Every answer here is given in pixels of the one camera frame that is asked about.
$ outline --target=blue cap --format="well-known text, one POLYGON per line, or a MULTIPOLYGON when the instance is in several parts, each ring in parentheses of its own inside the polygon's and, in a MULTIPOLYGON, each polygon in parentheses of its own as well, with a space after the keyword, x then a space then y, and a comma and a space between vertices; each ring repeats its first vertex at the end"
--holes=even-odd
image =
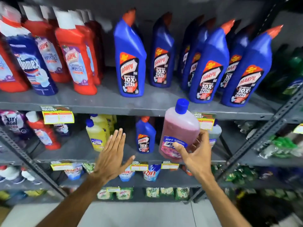
POLYGON ((175 107, 175 111, 178 114, 185 114, 188 109, 189 101, 187 99, 178 99, 175 107))
POLYGON ((93 120, 92 120, 92 119, 86 119, 86 125, 87 125, 88 127, 94 126, 93 120))

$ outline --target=white tile floor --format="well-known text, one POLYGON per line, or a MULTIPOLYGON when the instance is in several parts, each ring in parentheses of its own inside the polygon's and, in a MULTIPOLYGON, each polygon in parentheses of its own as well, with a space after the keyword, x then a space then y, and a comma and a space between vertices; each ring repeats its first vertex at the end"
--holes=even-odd
MULTIPOLYGON (((17 205, 1 227, 34 227, 57 204, 17 205)), ((93 202, 78 227, 221 227, 208 200, 197 204, 183 203, 114 203, 93 202), (125 210, 133 210, 128 215, 125 210)))

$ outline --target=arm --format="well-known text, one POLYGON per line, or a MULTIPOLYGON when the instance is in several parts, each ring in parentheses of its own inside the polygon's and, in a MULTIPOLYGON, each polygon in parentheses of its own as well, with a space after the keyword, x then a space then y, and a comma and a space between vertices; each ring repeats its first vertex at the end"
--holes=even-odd
POLYGON ((81 186, 66 197, 36 227, 76 227, 78 225, 90 203, 96 199, 101 187, 123 173, 135 158, 131 156, 121 166, 125 142, 125 133, 122 132, 120 128, 119 132, 116 130, 110 136, 103 151, 100 152, 94 172, 89 174, 81 186))
POLYGON ((200 130, 200 134, 192 146, 193 153, 188 153, 178 143, 173 143, 173 145, 182 155, 183 161, 190 172, 201 183, 222 227, 251 227, 214 179, 210 168, 211 146, 208 132, 200 130))

